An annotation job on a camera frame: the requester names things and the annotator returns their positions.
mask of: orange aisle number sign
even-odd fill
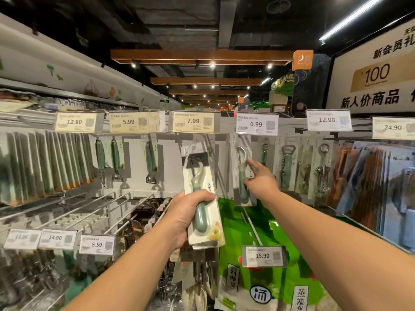
[[[313,66],[313,50],[297,50],[293,56],[293,70],[310,70]]]

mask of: qr code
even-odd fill
[[[349,123],[349,117],[348,116],[339,116],[339,119],[340,119],[340,124],[341,125]]]
[[[272,258],[274,259],[274,261],[281,261],[281,252],[272,252]]]
[[[71,235],[66,235],[65,239],[64,239],[64,243],[71,243],[72,242],[72,236]]]
[[[406,125],[406,130],[408,131],[408,132],[415,132],[415,123],[411,123],[411,124],[407,124]]]
[[[138,118],[138,126],[146,126],[147,118]]]
[[[92,118],[92,119],[86,119],[85,120],[85,126],[86,127],[94,126],[94,123],[95,123],[95,119],[94,118]]]
[[[106,241],[105,242],[105,249],[106,250],[112,250],[112,245],[113,245],[112,241]]]
[[[30,235],[29,242],[35,242],[37,240],[37,236],[35,233]]]
[[[212,118],[203,118],[203,125],[212,125],[213,119]]]
[[[267,130],[275,130],[275,121],[267,121],[266,127]]]

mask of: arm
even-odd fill
[[[187,240],[196,205],[211,201],[206,190],[176,195],[160,223],[140,238],[112,267],[77,296],[64,311],[142,311],[173,250]]]
[[[248,189],[274,215],[343,311],[413,310],[415,260],[370,233],[279,191],[271,172],[249,160]]]

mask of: black ceiling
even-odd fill
[[[330,56],[415,11],[414,0],[382,0],[322,45],[319,38],[368,0],[0,0],[0,12],[158,91],[151,76],[265,78],[260,66],[147,66],[110,59],[115,48],[313,49]],[[272,78],[290,66],[274,66]],[[271,82],[253,89],[267,98]]]

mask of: hand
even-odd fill
[[[269,197],[272,192],[280,191],[278,183],[271,171],[261,163],[252,159],[248,159],[247,163],[255,172],[255,177],[245,178],[244,183],[256,198],[259,198],[262,202],[266,202],[267,197]]]
[[[186,229],[193,220],[196,206],[202,201],[211,201],[214,198],[214,193],[202,189],[187,195],[182,191],[171,200],[160,225],[165,225],[173,233],[174,249],[180,248],[187,240]]]

